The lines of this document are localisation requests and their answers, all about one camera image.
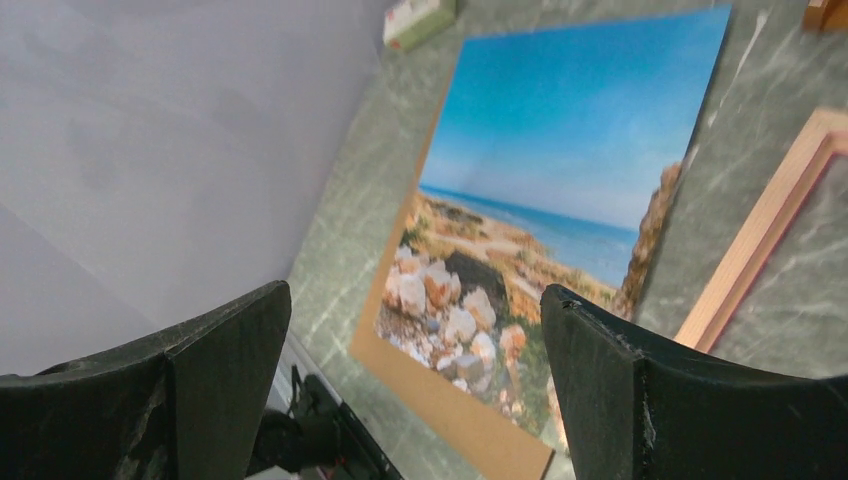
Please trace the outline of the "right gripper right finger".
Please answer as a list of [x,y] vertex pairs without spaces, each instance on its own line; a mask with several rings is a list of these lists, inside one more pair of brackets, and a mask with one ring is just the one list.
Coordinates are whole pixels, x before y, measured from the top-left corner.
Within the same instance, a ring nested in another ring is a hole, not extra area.
[[843,479],[847,380],[725,361],[549,285],[541,318],[580,479]]

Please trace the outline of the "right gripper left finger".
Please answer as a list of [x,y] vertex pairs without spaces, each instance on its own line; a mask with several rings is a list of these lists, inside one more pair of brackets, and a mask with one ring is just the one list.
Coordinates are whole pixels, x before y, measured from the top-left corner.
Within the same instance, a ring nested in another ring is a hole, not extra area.
[[273,281],[129,343],[1,379],[5,479],[242,479],[291,317]]

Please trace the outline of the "brown frame backing board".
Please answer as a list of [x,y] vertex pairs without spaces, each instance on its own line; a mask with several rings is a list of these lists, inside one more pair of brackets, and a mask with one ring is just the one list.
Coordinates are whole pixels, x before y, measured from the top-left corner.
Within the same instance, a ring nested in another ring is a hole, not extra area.
[[540,298],[573,269],[538,234],[524,156],[506,152],[538,56],[522,37],[462,46],[350,346],[490,479],[540,479],[555,451]]

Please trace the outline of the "landscape beach photo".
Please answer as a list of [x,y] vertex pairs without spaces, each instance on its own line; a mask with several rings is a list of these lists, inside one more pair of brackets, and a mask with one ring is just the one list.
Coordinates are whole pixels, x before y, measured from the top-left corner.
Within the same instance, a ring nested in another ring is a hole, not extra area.
[[632,314],[731,12],[467,38],[361,325],[566,452],[542,293]]

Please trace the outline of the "pink wooden picture frame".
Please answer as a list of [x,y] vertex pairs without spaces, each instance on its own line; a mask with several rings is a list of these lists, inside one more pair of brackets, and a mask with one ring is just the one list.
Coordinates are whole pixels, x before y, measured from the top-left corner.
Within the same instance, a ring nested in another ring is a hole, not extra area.
[[709,352],[834,157],[847,153],[847,114],[816,109],[791,144],[674,340]]

